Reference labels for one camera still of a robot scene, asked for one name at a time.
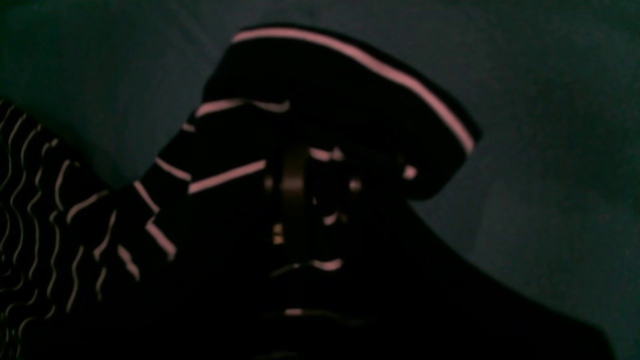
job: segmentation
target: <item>dark background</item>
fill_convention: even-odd
[[[121,186],[179,130],[238,28],[364,40],[484,131],[418,214],[494,278],[640,359],[639,19],[638,1],[0,0],[0,92]]]

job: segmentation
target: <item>striped fabric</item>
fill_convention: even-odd
[[[150,323],[164,329],[155,341],[171,343],[195,331],[182,317],[218,319],[198,326],[248,318],[261,299],[251,284],[288,274],[305,274],[296,275],[302,282],[320,276],[320,284],[339,274],[348,259],[338,252],[291,263],[272,235],[278,216],[264,181],[291,138],[312,144],[313,203],[327,240],[347,221],[334,191],[341,163],[360,164],[362,183],[352,186],[426,198],[479,139],[456,101],[368,45],[281,25],[242,30],[232,42],[202,105],[145,175],[121,189],[1,100],[0,359],[63,348],[95,359],[106,344],[124,352],[142,341],[124,334]],[[298,134],[301,124],[310,131]],[[282,314],[330,313],[296,301]],[[216,344],[245,334],[226,329]],[[74,353],[79,338],[89,353]]]

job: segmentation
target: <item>wavy striped fabric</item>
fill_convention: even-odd
[[[115,333],[162,319],[173,325],[161,341],[171,343],[172,332],[195,331],[170,321],[176,314],[210,317],[227,308],[241,322],[260,302],[251,284],[340,273],[348,260],[337,252],[308,263],[278,255],[278,215],[268,208],[264,178],[288,139],[312,144],[313,202],[326,239],[346,221],[334,194],[340,163],[358,160],[370,179],[352,186],[425,198],[479,139],[451,96],[368,45],[280,25],[245,29],[232,42],[202,105],[145,175],[121,189],[0,100],[0,359],[36,356],[78,337],[119,343]],[[310,129],[304,135],[300,124]],[[328,311],[311,303],[283,304],[281,312]],[[96,345],[83,356],[105,351]]]

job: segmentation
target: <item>black fabric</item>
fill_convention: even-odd
[[[461,106],[408,67],[302,30],[433,90],[478,141]],[[610,358],[600,332],[497,284],[410,211],[470,149],[425,98],[367,66],[304,38],[234,42],[203,105],[117,190],[3,99],[0,358]],[[283,156],[299,143],[312,148],[314,260],[292,264],[273,229]]]

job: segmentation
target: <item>gray wall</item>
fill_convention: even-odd
[[[394,54],[452,92],[485,133],[416,211],[489,274],[603,327],[620,359],[640,359],[637,1],[4,5],[0,92],[114,186],[140,176],[178,130],[238,27],[298,22]]]

